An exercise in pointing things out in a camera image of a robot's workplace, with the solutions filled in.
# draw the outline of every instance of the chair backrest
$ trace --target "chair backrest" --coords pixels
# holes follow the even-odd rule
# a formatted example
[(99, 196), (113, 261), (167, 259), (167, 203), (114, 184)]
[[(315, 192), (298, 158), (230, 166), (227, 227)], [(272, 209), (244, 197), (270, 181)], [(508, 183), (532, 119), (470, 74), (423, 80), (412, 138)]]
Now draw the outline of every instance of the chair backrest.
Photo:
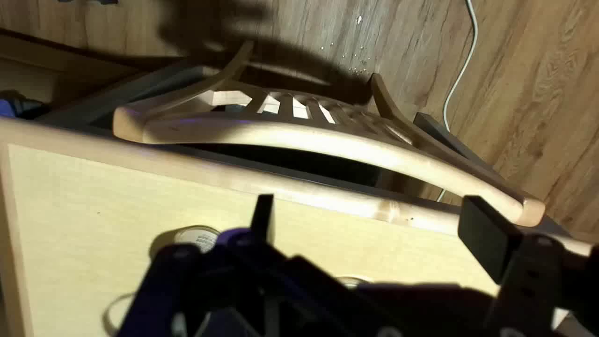
[(406, 121), (382, 78), (371, 78), (378, 115), (315, 95), (240, 83), (253, 44), (216, 78), (118, 108), (113, 132), (143, 145), (253, 145), (375, 166), (459, 197), (479, 196), (515, 226), (536, 227), (545, 205), (470, 164)]

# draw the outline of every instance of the wooden chair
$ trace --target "wooden chair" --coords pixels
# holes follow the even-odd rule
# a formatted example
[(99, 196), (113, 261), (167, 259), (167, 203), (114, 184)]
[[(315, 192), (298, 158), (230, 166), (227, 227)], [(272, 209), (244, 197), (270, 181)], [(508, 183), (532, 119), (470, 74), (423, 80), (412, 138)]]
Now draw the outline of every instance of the wooden chair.
[(378, 115), (315, 95), (240, 83), (253, 44), (216, 78), (118, 108), (113, 132), (143, 145), (251, 145), (313, 153), (399, 173), (459, 197), (479, 196), (504, 218), (536, 227), (545, 205), (455, 154), (406, 121), (382, 78), (371, 78)]

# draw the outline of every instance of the white cable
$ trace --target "white cable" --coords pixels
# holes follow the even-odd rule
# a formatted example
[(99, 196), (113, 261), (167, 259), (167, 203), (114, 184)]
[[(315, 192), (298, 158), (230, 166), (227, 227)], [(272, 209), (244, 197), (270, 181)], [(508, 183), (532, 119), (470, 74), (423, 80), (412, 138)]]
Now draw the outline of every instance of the white cable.
[[(457, 80), (455, 80), (455, 83), (453, 83), (453, 87), (451, 87), (451, 91), (450, 91), (450, 95), (448, 95), (448, 98), (444, 102), (442, 117), (444, 117), (444, 126), (446, 126), (448, 134), (451, 132), (451, 128), (450, 128), (450, 104), (451, 104), (451, 98), (453, 98), (457, 87), (463, 83), (463, 78), (464, 78), (464, 74), (466, 74), (466, 70), (470, 66), (470, 61), (474, 57), (474, 51), (476, 51), (478, 44), (479, 44), (479, 22), (476, 18), (476, 10), (474, 10), (472, 0), (466, 0), (466, 8), (468, 8), (470, 22), (472, 22), (472, 44), (470, 44), (468, 57), (466, 57), (466, 61), (463, 65), (463, 70), (457, 76)], [(440, 201), (444, 201), (444, 197), (446, 197), (446, 190), (438, 196), (436, 201), (440, 203)]]

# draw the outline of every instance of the cable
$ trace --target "cable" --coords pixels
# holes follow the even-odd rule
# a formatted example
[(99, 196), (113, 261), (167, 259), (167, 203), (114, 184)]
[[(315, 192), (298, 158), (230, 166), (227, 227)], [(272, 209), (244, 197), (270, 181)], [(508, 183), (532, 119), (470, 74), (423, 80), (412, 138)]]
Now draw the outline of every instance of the cable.
[[(463, 70), (461, 70), (461, 74), (457, 76), (457, 80), (455, 80), (455, 83), (453, 83), (453, 87), (451, 87), (451, 91), (448, 93), (448, 98), (446, 98), (446, 102), (444, 102), (442, 119), (444, 119), (444, 126), (446, 126), (448, 134), (451, 134), (451, 126), (450, 126), (450, 104), (451, 104), (451, 100), (453, 100), (453, 95), (455, 95), (457, 87), (463, 83), (463, 78), (464, 78), (464, 74), (466, 74), (466, 70), (468, 70), (468, 66), (470, 66), (470, 61), (472, 61), (472, 57), (474, 57), (474, 51), (476, 51), (478, 44), (479, 44), (479, 22), (478, 22), (478, 18), (476, 18), (476, 10), (474, 10), (472, 0), (466, 0), (466, 8), (468, 8), (470, 22), (472, 22), (472, 44), (470, 44), (468, 57), (466, 57), (466, 61), (464, 61), (464, 65), (463, 65)], [(442, 203), (444, 197), (446, 197), (446, 190), (438, 196), (436, 201)]]

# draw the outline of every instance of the floor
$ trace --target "floor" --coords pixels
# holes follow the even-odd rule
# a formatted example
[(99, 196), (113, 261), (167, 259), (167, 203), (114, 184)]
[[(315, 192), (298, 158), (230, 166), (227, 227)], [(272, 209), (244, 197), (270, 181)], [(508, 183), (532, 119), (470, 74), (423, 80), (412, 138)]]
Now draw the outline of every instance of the floor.
[[(599, 242), (599, 3), (474, 0), (481, 36), (451, 102), (451, 130), (509, 183)], [(292, 70), (360, 100), (373, 72), (405, 115), (440, 119), (468, 53), (464, 0), (0, 0), (0, 29), (105, 57), (223, 63), (259, 42)]]

